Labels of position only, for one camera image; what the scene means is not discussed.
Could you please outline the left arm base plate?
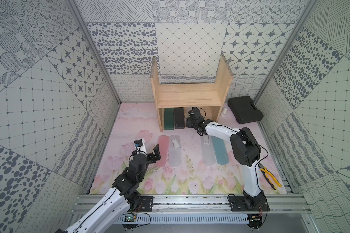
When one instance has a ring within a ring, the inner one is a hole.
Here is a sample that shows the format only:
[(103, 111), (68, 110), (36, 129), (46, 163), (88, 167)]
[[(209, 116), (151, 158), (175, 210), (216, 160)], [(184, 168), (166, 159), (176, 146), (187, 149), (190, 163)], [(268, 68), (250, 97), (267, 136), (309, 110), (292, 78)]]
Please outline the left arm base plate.
[(140, 196), (129, 200), (130, 212), (151, 212), (153, 209), (153, 196)]

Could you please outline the teal pencil case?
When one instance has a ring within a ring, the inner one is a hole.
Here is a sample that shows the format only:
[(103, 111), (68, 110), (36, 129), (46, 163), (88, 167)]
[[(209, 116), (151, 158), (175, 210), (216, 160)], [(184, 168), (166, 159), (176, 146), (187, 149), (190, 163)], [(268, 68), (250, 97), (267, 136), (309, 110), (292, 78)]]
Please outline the teal pencil case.
[(219, 165), (227, 165), (229, 163), (229, 157), (225, 146), (225, 141), (212, 136), (213, 148), (216, 156), (216, 161)]

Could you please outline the pink pencil case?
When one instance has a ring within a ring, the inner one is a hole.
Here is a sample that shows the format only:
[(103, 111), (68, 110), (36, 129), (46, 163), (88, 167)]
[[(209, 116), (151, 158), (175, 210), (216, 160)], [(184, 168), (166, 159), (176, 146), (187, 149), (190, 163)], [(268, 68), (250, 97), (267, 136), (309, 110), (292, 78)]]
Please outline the pink pencil case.
[(167, 162), (170, 138), (169, 136), (159, 136), (157, 143), (159, 145), (161, 159), (155, 163), (155, 166), (158, 168), (163, 168), (166, 166)]

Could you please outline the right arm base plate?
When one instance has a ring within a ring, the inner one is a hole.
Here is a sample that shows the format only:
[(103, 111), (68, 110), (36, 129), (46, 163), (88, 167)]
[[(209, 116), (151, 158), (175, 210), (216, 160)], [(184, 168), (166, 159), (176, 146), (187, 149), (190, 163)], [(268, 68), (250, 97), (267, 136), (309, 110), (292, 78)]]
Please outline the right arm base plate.
[(270, 207), (265, 197), (257, 203), (244, 196), (228, 195), (227, 200), (232, 212), (269, 212)]

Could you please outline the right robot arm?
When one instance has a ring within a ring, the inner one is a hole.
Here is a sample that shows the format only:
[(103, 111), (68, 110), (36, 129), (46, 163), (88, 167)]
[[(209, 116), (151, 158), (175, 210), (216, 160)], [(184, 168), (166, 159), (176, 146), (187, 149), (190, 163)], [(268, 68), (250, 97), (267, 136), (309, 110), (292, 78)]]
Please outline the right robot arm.
[(245, 201), (255, 205), (263, 200), (264, 195), (257, 175), (257, 165), (262, 149), (251, 130), (247, 127), (230, 128), (210, 119), (205, 120), (197, 107), (193, 107), (188, 114), (189, 117), (186, 118), (188, 128), (194, 128), (200, 136), (214, 136), (231, 143), (235, 160), (243, 166)]

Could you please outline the clear white pencil case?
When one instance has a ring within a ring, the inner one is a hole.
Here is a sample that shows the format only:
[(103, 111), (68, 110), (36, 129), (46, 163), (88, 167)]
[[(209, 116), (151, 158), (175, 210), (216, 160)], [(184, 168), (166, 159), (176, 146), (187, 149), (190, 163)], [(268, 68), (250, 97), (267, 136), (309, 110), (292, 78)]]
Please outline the clear white pencil case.
[(179, 167), (181, 165), (180, 136), (172, 135), (169, 139), (169, 165), (173, 168)]

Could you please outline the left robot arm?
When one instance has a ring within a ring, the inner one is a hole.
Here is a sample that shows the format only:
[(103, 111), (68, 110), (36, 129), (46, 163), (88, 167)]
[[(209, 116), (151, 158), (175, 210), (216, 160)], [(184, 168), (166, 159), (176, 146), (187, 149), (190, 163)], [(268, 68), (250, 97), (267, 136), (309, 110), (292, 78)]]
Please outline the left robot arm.
[(102, 199), (81, 219), (66, 230), (56, 230), (57, 233), (103, 233), (123, 214), (138, 209), (141, 194), (137, 188), (144, 180), (149, 165), (159, 161), (161, 155), (159, 145), (148, 153), (143, 140), (136, 140), (134, 144), (136, 147), (128, 167), (115, 179)]

